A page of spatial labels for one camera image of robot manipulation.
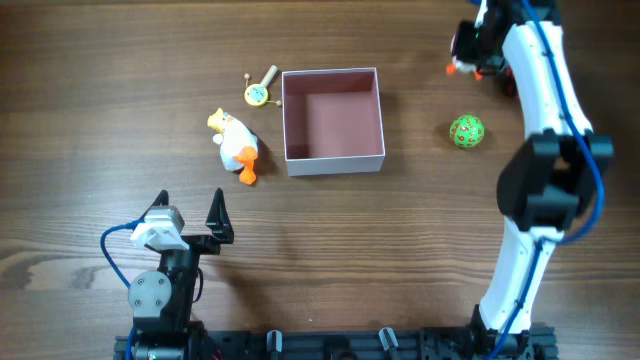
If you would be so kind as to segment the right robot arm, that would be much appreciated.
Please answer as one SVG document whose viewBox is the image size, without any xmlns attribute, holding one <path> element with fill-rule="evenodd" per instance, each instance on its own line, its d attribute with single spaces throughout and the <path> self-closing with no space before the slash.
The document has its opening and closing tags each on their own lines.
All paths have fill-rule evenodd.
<svg viewBox="0 0 640 360">
<path fill-rule="evenodd" d="M 580 241 L 599 221 L 613 144 L 595 134 L 577 100 L 555 2 L 480 1 L 476 19 L 460 22 L 451 56 L 450 74 L 514 82 L 525 132 L 498 179 L 503 241 L 466 349 L 484 359 L 540 359 L 543 344 L 531 328 L 535 296 L 554 250 Z"/>
</svg>

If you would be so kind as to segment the green patterned ball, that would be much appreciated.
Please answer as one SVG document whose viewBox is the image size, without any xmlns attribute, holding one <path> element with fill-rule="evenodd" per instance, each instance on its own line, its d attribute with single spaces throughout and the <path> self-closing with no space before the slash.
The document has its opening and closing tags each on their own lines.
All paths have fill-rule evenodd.
<svg viewBox="0 0 640 360">
<path fill-rule="evenodd" d="M 450 126 L 449 137 L 459 148 L 467 149 L 478 145 L 486 135 L 486 130 L 481 120 L 465 114 L 456 119 Z"/>
</svg>

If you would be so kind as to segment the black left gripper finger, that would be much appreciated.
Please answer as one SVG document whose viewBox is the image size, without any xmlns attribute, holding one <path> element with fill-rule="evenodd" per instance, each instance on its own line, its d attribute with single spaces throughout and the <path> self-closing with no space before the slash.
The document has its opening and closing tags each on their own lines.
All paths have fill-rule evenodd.
<svg viewBox="0 0 640 360">
<path fill-rule="evenodd" d="M 169 194 L 167 190 L 161 190 L 157 197 L 154 199 L 152 204 L 145 210 L 142 214 L 142 217 L 145 217 L 147 213 L 154 207 L 158 206 L 166 206 L 169 204 Z"/>
<path fill-rule="evenodd" d="M 217 188 L 205 221 L 205 225 L 211 230 L 212 236 L 220 243 L 232 244 L 234 242 L 234 230 L 226 209 L 224 192 Z"/>
</svg>

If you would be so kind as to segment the wooden rattle drum toy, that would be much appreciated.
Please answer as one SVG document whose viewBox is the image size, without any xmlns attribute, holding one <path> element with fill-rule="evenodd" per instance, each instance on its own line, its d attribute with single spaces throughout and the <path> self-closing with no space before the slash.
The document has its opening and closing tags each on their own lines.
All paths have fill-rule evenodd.
<svg viewBox="0 0 640 360">
<path fill-rule="evenodd" d="M 251 83 L 251 75 L 245 73 L 243 78 L 245 80 L 244 99 L 245 101 L 254 107 L 261 107 L 267 103 L 275 104 L 278 107 L 282 106 L 281 100 L 271 100 L 268 87 L 275 79 L 279 69 L 276 65 L 272 65 L 266 72 L 264 77 L 259 83 Z"/>
</svg>

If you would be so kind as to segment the white plush duck toy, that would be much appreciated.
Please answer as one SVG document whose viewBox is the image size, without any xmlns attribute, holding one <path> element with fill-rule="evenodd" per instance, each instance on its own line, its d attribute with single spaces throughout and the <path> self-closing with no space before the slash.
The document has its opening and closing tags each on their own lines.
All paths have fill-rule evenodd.
<svg viewBox="0 0 640 360">
<path fill-rule="evenodd" d="M 257 136 L 222 108 L 209 116 L 207 126 L 216 132 L 212 141 L 220 147 L 223 167 L 229 172 L 238 172 L 242 183 L 253 185 L 257 179 L 254 167 L 259 157 Z"/>
</svg>

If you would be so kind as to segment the pink hat doll figure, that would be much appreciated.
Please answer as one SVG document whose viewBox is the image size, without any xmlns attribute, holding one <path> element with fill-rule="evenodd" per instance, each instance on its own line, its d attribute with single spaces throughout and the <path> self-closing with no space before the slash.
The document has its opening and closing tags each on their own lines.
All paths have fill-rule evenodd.
<svg viewBox="0 0 640 360">
<path fill-rule="evenodd" d="M 450 44 L 451 62 L 446 66 L 446 73 L 454 75 L 456 73 L 471 74 L 475 80 L 483 79 L 479 73 L 479 50 L 473 35 L 453 35 Z"/>
</svg>

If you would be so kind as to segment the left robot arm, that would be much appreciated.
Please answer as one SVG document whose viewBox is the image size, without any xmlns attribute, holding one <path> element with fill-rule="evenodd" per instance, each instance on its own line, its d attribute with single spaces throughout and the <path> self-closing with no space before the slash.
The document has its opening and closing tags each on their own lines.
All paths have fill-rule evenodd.
<svg viewBox="0 0 640 360">
<path fill-rule="evenodd" d="M 133 328 L 126 340 L 126 359 L 213 359 L 216 345 L 204 324 L 191 319 L 202 293 L 199 266 L 204 255 L 218 255 L 234 241 L 223 191 L 213 196 L 204 235 L 184 235 L 185 222 L 163 190 L 133 225 L 132 243 L 160 255 L 154 271 L 138 275 L 129 285 Z"/>
</svg>

